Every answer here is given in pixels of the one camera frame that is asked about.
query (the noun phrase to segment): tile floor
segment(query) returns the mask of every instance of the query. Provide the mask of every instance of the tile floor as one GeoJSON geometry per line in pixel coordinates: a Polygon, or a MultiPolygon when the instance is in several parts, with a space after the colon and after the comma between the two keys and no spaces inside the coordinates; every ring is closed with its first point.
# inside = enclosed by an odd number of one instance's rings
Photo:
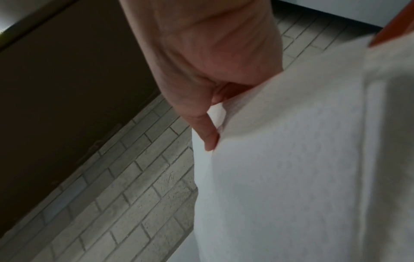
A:
{"type": "MultiPolygon", "coordinates": [[[[275,5],[285,68],[377,28],[275,5]]],[[[192,231],[191,130],[162,96],[0,239],[0,262],[163,262],[192,231]]]]}

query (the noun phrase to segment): brown panel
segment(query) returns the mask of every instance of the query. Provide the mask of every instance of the brown panel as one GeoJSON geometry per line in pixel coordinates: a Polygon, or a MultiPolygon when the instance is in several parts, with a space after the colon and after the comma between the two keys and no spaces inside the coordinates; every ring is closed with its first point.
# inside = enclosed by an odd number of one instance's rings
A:
{"type": "Polygon", "coordinates": [[[0,53],[0,235],[158,90],[117,0],[80,0],[0,53]]]}

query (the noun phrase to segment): white paper towel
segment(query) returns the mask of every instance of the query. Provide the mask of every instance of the white paper towel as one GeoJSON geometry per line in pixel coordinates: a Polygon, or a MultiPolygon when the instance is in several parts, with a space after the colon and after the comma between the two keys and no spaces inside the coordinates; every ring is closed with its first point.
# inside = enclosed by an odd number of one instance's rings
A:
{"type": "Polygon", "coordinates": [[[209,110],[215,151],[193,132],[202,262],[414,254],[414,35],[367,51],[371,39],[209,110]]]}

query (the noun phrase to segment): human hand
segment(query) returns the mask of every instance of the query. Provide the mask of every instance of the human hand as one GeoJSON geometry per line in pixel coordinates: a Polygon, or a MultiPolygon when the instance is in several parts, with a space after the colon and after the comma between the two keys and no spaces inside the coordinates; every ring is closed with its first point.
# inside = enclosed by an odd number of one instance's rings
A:
{"type": "Polygon", "coordinates": [[[244,1],[193,22],[178,16],[176,24],[160,22],[156,14],[154,34],[133,20],[137,14],[128,1],[121,2],[162,94],[199,134],[205,149],[213,150],[219,134],[207,114],[210,106],[282,71],[281,37],[270,2],[244,1]]]}

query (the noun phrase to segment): textured white paper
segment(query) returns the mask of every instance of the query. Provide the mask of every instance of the textured white paper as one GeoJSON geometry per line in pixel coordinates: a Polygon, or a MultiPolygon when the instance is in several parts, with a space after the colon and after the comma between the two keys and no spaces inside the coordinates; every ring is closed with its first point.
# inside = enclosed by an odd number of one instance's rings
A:
{"type": "Polygon", "coordinates": [[[413,38],[355,40],[209,110],[214,152],[193,132],[202,262],[411,261],[413,38]]]}

